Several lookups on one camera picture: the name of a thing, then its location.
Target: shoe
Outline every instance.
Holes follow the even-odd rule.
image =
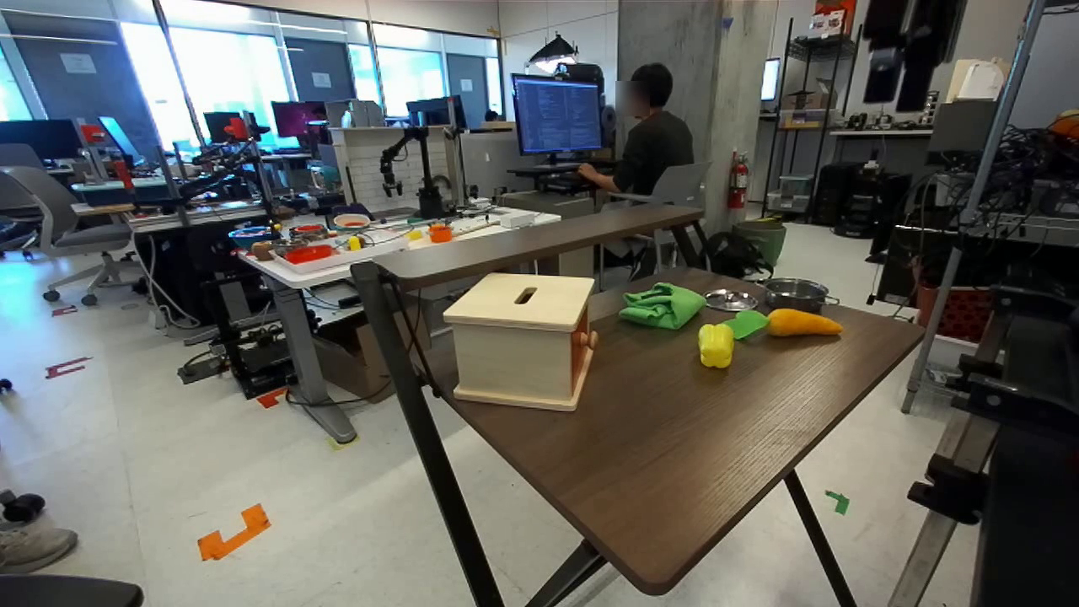
[[[73,552],[78,536],[54,527],[0,527],[0,575],[30,575]]]

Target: white floor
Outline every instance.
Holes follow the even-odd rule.
[[[790,228],[784,277],[824,280],[863,307],[878,277],[863,256],[868,239]],[[395,401],[352,407],[360,438],[339,449],[296,407],[266,413],[231,378],[179,386],[177,368],[199,348],[155,332],[134,296],[51,319],[37,296],[45,277],[49,262],[0,262],[0,374],[16,386],[0,406],[0,485],[45,492],[51,524],[82,534],[78,552],[51,575],[132,582],[155,607],[473,605]],[[70,359],[90,362],[45,378]],[[803,464],[859,605],[890,599],[923,519],[903,497],[949,418],[940,395],[913,416],[896,413],[908,371],[911,362]],[[526,605],[578,534],[445,406],[440,425],[507,605]],[[849,497],[849,514],[832,514],[828,492]],[[270,529],[231,559],[203,564],[195,541],[235,534],[254,504]],[[976,534],[966,529],[923,605],[968,605],[973,559]],[[832,594],[777,491],[675,594],[643,599],[603,570],[568,605],[803,607],[832,605]]]

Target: light fixture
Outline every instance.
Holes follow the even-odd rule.
[[[568,46],[568,39],[563,39],[563,33],[552,33],[552,40],[549,40],[549,46],[543,46],[543,48],[530,57],[530,66],[539,66],[539,60],[560,60],[560,57],[570,57],[570,56],[578,56],[578,48],[572,48],[572,46]]]

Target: yellow object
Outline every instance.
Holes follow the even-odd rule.
[[[736,366],[736,332],[729,325],[703,325],[699,352],[704,368],[733,368]]]
[[[843,325],[819,319],[819,315],[778,307],[768,315],[768,333],[772,337],[803,337],[803,333],[840,337]]]

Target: metal shelving rack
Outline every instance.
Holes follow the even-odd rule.
[[[843,87],[849,87],[849,74],[847,74],[847,86],[840,87],[840,66],[849,50],[856,50],[856,40],[849,40],[847,33],[843,39],[828,39],[828,40],[814,40],[814,39],[794,39],[796,30],[796,21],[787,24],[787,50],[784,50],[784,69],[778,69],[778,107],[777,107],[777,126],[772,126],[772,148],[768,148],[768,177],[765,177],[765,202],[761,202],[761,214],[807,214],[811,209],[811,198],[814,198],[814,186],[817,186],[817,171],[819,171],[819,158],[824,158],[824,146],[829,139],[829,130],[832,130],[832,112],[838,112],[838,98]],[[828,57],[828,74],[829,74],[829,98],[824,104],[824,115],[814,117],[814,123],[796,123],[801,112],[807,112],[807,95],[811,95],[811,79],[814,79],[814,66]],[[790,104],[790,92],[787,92],[787,74],[790,74],[790,66],[794,60],[803,60],[803,79],[801,79],[801,92],[796,95],[796,104]],[[796,177],[796,162],[801,162],[801,141],[803,134],[817,134],[817,152],[814,152],[814,168],[803,171],[807,177],[807,186],[796,198],[778,198],[778,206],[772,206],[772,193],[778,189],[778,183],[787,178],[801,178]]]
[[[989,133],[989,141],[986,141],[986,152],[983,152],[983,162],[977,162],[977,171],[976,171],[976,183],[973,183],[968,206],[961,214],[961,224],[966,224],[968,238],[983,238],[983,239],[990,238],[986,228],[976,224],[977,221],[977,206],[986,198],[995,157],[998,157],[998,148],[1005,141],[1005,133],[1013,126],[1013,112],[1014,112],[1014,103],[1020,103],[1020,92],[1023,92],[1023,81],[1025,81],[1025,70],[1029,70],[1029,60],[1031,60],[1031,48],[1035,48],[1041,17],[1050,11],[1079,11],[1079,4],[1076,0],[1031,0],[1029,11],[1025,11],[1025,21],[1023,21],[1023,30],[1020,30],[1020,40],[1014,40],[1014,56],[1013,56],[1013,74],[1005,81],[1005,92],[1001,92],[1001,103],[998,103],[998,115],[995,115],[990,133]],[[1001,217],[1001,224],[1013,224],[1013,228],[1023,224],[1025,228],[1025,238],[1013,238],[1013,242],[1079,246],[1079,224],[1076,221]],[[931,311],[931,322],[923,327],[923,341],[921,341],[921,352],[919,352],[919,362],[913,362],[913,371],[911,371],[911,382],[908,382],[903,416],[913,407],[921,382],[928,382],[928,362],[931,362],[935,333],[938,333],[938,327],[944,322],[944,307],[949,307],[949,296],[955,289],[955,277],[957,277],[961,259],[966,259],[966,242],[957,239],[951,246],[951,255],[949,255],[949,268],[944,268],[944,277],[940,277],[940,286],[938,286],[938,302],[935,302],[935,311]]]

